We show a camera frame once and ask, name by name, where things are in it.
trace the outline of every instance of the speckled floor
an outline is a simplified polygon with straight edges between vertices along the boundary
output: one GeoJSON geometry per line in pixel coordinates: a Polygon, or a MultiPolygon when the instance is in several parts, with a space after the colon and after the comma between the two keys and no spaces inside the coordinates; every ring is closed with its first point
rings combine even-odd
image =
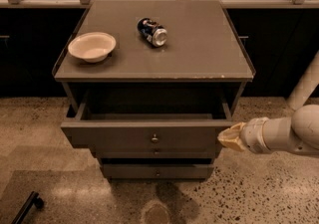
{"type": "MultiPolygon", "coordinates": [[[[63,98],[0,99],[0,223],[33,190],[45,207],[24,223],[319,223],[317,158],[224,148],[206,181],[109,183],[60,131],[67,108],[63,98]]],[[[292,114],[283,98],[242,98],[234,120],[292,114]]]]}

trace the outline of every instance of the white bowl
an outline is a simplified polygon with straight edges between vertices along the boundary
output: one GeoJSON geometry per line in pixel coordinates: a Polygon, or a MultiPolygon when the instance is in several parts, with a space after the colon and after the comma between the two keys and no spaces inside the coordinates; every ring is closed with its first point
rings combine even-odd
{"type": "Polygon", "coordinates": [[[89,63],[102,61],[116,47],[116,39],[103,32],[87,33],[75,38],[68,46],[69,53],[89,63]]]}

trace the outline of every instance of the soda can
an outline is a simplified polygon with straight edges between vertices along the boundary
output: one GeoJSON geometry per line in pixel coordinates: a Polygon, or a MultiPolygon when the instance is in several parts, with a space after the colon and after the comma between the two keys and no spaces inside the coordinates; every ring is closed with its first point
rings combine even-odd
{"type": "Polygon", "coordinates": [[[162,46],[167,40],[167,30],[150,18],[140,20],[138,30],[155,47],[162,46]]]}

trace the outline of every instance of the cabinet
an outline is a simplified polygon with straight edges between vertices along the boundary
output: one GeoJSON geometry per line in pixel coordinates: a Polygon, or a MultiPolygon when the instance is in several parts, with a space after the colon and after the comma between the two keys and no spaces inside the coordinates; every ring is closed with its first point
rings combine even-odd
{"type": "Polygon", "coordinates": [[[109,179],[208,178],[216,137],[254,76],[219,2],[94,0],[78,35],[94,31],[116,38],[111,56],[88,64],[65,52],[54,68],[71,145],[89,148],[109,179]],[[139,35],[143,17],[167,28],[164,46],[139,35]]]}

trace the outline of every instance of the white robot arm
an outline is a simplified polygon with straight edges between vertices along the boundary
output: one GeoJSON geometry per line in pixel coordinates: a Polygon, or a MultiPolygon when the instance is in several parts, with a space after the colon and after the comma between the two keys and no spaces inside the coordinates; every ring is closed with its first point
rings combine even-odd
{"type": "Polygon", "coordinates": [[[259,117],[238,123],[221,132],[218,140],[238,151],[319,155],[319,106],[304,106],[292,117],[259,117]]]}

